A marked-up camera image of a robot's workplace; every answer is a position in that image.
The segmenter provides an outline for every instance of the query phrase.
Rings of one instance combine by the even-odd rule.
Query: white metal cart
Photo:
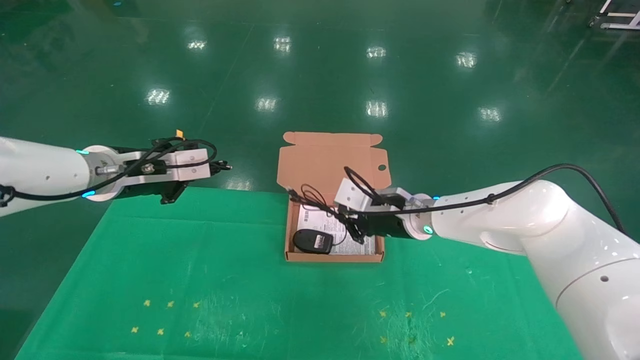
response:
[[[589,20],[589,23],[587,24],[589,27],[594,26],[598,20],[600,20],[600,17],[602,16],[608,16],[608,17],[630,17],[631,18],[631,22],[629,22],[628,24],[613,24],[610,22],[605,22],[603,24],[600,25],[600,28],[602,29],[623,29],[623,30],[640,30],[640,26],[638,25],[638,23],[640,22],[640,11],[638,11],[637,13],[607,13],[607,8],[609,7],[609,4],[611,4],[611,0],[607,0],[604,5],[602,5],[602,8],[600,9],[600,11],[598,12],[598,15],[595,15],[594,17],[592,17]]]

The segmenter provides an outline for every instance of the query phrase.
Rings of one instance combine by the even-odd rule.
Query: green floor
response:
[[[239,190],[114,202],[16,360],[580,360],[526,258],[433,237],[288,263],[286,213]]]
[[[197,186],[267,192],[282,191],[289,130],[382,134],[394,185],[433,195],[567,161],[599,180],[638,238],[640,33],[586,28],[599,6],[7,0],[0,135],[143,147],[180,128],[234,166]],[[149,104],[152,89],[168,90],[167,102]],[[550,179],[607,219],[579,176]],[[107,206],[0,219],[0,357],[16,353]]]

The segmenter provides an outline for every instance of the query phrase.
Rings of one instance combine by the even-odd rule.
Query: black cable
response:
[[[180,142],[176,145],[173,145],[163,151],[161,151],[159,154],[149,158],[149,156],[151,156],[151,154],[157,152],[159,149],[161,149],[162,147],[164,147],[166,144],[171,143],[173,141],[177,141],[180,140]],[[60,195],[35,195],[35,194],[30,194],[30,193],[23,193],[23,192],[19,192],[17,191],[14,187],[12,186],[2,186],[0,185],[0,193],[7,193],[9,194],[9,199],[7,199],[5,201],[8,202],[10,200],[12,200],[14,197],[18,197],[21,199],[26,199],[26,200],[35,200],[35,201],[57,201],[57,200],[66,200],[66,199],[71,199],[73,197],[78,197],[81,196],[87,192],[91,192],[91,191],[96,191],[99,190],[107,185],[113,184],[116,181],[120,180],[121,178],[129,175],[131,172],[133,172],[136,169],[139,169],[140,167],[142,167],[143,165],[146,165],[147,163],[151,163],[155,160],[158,160],[159,158],[163,157],[164,155],[167,155],[170,152],[176,151],[178,148],[180,147],[184,147],[187,145],[193,145],[193,144],[203,144],[206,145],[208,147],[210,147],[212,149],[212,155],[209,156],[209,158],[207,158],[204,161],[200,161],[198,163],[191,163],[191,164],[183,164],[183,165],[168,165],[165,166],[164,168],[184,168],[184,167],[196,167],[196,166],[200,166],[200,165],[205,165],[207,163],[211,163],[213,161],[213,159],[216,157],[218,150],[216,149],[216,147],[210,143],[207,142],[205,140],[185,140],[183,138],[179,138],[179,137],[172,137],[172,138],[166,138],[161,140],[160,142],[158,142],[157,144],[155,144],[151,149],[149,149],[147,152],[145,152],[140,159],[136,160],[134,163],[132,163],[131,165],[129,165],[123,172],[119,173],[118,175],[112,177],[111,179],[107,179],[99,184],[90,186],[84,190],[79,190],[76,192],[72,192],[72,193],[66,193],[66,194],[60,194]],[[214,166],[221,168],[221,166],[219,164],[215,164],[213,163]]]
[[[542,178],[543,176],[545,176],[545,175],[547,175],[547,174],[549,174],[551,172],[554,172],[554,171],[560,170],[560,169],[564,169],[564,168],[570,169],[570,170],[574,170],[574,171],[578,172],[580,175],[582,175],[585,179],[587,179],[589,184],[593,187],[593,189],[596,191],[596,193],[600,197],[600,200],[604,204],[605,208],[607,208],[607,211],[609,212],[609,215],[613,219],[613,222],[616,224],[616,227],[618,228],[618,230],[623,234],[627,234],[627,232],[625,231],[625,228],[622,226],[622,222],[620,221],[620,218],[618,217],[618,214],[616,213],[616,211],[614,210],[613,206],[611,205],[611,202],[607,198],[606,194],[604,193],[604,191],[602,190],[600,185],[593,178],[593,176],[591,176],[591,174],[589,174],[587,172],[587,170],[584,170],[583,168],[581,168],[581,167],[579,167],[577,165],[568,164],[568,163],[562,163],[562,164],[557,164],[557,165],[552,165],[550,167],[547,167],[547,168],[545,168],[543,170],[540,170],[539,172],[533,174],[532,176],[528,177],[524,181],[512,186],[511,188],[508,188],[507,190],[504,190],[503,192],[500,192],[498,194],[489,194],[487,197],[485,197],[483,199],[479,199],[479,200],[461,202],[459,204],[435,206],[433,208],[419,208],[419,209],[407,209],[407,210],[397,210],[397,211],[354,211],[354,210],[347,210],[347,211],[345,211],[345,213],[346,214],[354,214],[354,215],[367,215],[367,216],[372,216],[372,217],[382,217],[382,216],[389,216],[389,215],[430,213],[432,211],[452,210],[452,209],[467,208],[469,206],[491,204],[493,201],[499,200],[499,199],[501,199],[503,197],[507,197],[509,195],[514,194],[515,192],[518,192],[518,191],[522,190],[526,186],[529,186],[531,183],[539,180],[540,178]]]
[[[345,227],[344,227],[344,237],[342,238],[342,240],[340,240],[340,242],[339,242],[339,243],[334,243],[334,244],[333,244],[333,246],[338,246],[338,245],[340,245],[341,243],[344,243],[344,240],[347,240],[347,234],[348,234],[348,233],[349,233],[349,232],[347,231],[347,227],[345,226]]]
[[[366,196],[368,196],[369,198],[371,198],[371,200],[379,202],[380,204],[386,204],[385,199],[382,198],[382,196],[380,196],[380,194],[378,194],[376,192],[376,190],[373,188],[373,186],[371,186],[362,176],[360,176],[360,174],[358,174],[357,172],[355,172],[352,168],[350,167],[344,167],[344,172],[347,174],[347,177],[349,178],[349,180],[351,180],[351,182],[362,192],[364,193]],[[358,180],[360,180],[362,182],[362,184],[364,186],[367,187],[367,189],[369,189],[369,191],[365,190],[362,185],[360,185],[357,181],[355,181],[354,177]]]
[[[309,184],[302,184],[300,185],[300,192],[302,193],[302,196],[304,196],[309,201],[326,205],[326,200],[324,199],[324,196],[322,195],[322,193],[318,189],[314,188],[313,186]]]

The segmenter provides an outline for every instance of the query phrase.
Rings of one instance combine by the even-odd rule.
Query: green tablecloth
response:
[[[287,263],[286,211],[115,201],[17,359],[580,359],[525,258],[388,238],[382,264]]]

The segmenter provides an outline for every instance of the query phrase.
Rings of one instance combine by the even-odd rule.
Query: glossy floor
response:
[[[234,166],[196,186],[274,192],[290,130],[382,134],[394,185],[433,195],[572,162],[637,238],[640,33],[587,28],[599,6],[3,1],[0,134],[143,147],[179,128]],[[550,179],[608,219],[578,175]],[[11,334],[1,357],[15,353],[106,206],[77,200],[0,219],[0,324]]]

